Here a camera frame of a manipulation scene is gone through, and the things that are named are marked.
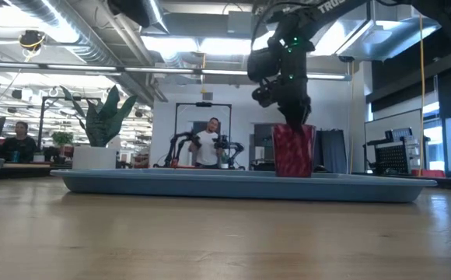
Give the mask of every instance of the man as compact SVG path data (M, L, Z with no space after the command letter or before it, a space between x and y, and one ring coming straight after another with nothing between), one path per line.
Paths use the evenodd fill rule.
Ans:
M15 137L7 138L0 147L1 155L8 161L13 160L13 153L19 152L19 163L30 163L33 161L33 153L36 151L36 142L29 137L29 125L19 121L15 125Z
M219 127L219 119L213 117L208 121L207 129L198 133L200 138L201 147L198 148L195 144L191 143L189 146L190 152L197 152L196 167L206 169L218 169L219 158L222 154L222 149L215 149L213 139L219 135L215 132Z

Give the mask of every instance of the white planter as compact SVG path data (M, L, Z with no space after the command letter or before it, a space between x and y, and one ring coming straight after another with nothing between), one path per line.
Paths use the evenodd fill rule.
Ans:
M35 163L43 163L46 160L44 159L44 155L33 155L33 161Z
M73 151L73 169L115 169L117 167L117 150L81 146Z

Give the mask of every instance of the red patterned cup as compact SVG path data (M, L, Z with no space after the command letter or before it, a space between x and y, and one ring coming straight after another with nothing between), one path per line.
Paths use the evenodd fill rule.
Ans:
M272 128L275 172L279 177L311 177L316 127L308 124L293 131L287 124Z

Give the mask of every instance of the white pillar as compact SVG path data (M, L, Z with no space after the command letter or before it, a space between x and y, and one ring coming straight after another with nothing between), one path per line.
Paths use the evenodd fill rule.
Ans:
M363 61L354 77L354 96L352 104L350 138L353 140L353 172L364 172L365 122L371 121L370 106L365 103L365 96L372 92L372 64Z

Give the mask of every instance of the glass window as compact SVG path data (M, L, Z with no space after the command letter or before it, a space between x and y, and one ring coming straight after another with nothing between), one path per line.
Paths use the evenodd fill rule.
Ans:
M439 119L425 121L425 137L430 138L425 151L428 169L445 171L442 122Z

